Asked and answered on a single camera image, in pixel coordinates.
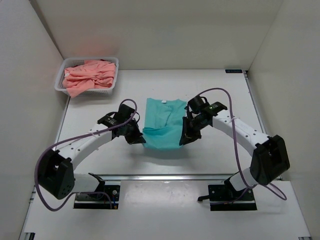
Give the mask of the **teal t shirt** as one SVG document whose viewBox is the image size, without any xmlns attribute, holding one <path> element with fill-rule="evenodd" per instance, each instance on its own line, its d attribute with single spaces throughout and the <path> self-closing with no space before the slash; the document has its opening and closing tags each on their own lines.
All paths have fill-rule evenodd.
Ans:
<svg viewBox="0 0 320 240">
<path fill-rule="evenodd" d="M 148 98 L 146 100 L 144 128 L 142 130 L 146 149 L 171 151 L 181 148 L 179 145 L 183 117 L 186 116 L 187 102 Z"/>
</svg>

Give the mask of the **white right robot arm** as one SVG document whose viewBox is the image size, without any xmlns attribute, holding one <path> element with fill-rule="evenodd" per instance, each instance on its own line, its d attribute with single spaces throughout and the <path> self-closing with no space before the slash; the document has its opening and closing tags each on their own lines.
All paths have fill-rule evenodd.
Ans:
<svg viewBox="0 0 320 240">
<path fill-rule="evenodd" d="M 184 146 L 201 139 L 201 130 L 211 126 L 233 139 L 234 148 L 241 145 L 251 156 L 250 166 L 241 169 L 223 183 L 224 195 L 229 200 L 239 200 L 246 192 L 261 185 L 282 200 L 287 196 L 272 182 L 290 168 L 285 141 L 279 135 L 269 136 L 250 127 L 232 113 L 231 107 L 220 102 L 209 104 L 203 96 L 195 96 L 187 102 L 186 116 L 182 118 L 182 134 L 179 145 Z"/>
</svg>

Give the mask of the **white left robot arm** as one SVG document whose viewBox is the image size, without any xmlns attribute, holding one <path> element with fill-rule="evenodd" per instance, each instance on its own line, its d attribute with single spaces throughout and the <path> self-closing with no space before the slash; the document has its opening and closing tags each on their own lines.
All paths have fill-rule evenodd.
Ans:
<svg viewBox="0 0 320 240">
<path fill-rule="evenodd" d="M 117 112 L 100 118 L 87 137 L 71 141 L 57 150 L 49 150 L 38 165 L 38 184 L 58 200 L 72 192 L 87 192 L 93 199 L 101 198 L 105 192 L 103 180 L 93 173 L 78 174 L 74 170 L 91 153 L 117 137 L 123 136 L 130 145 L 145 143 L 133 118 L 136 112 L 121 104 Z"/>
</svg>

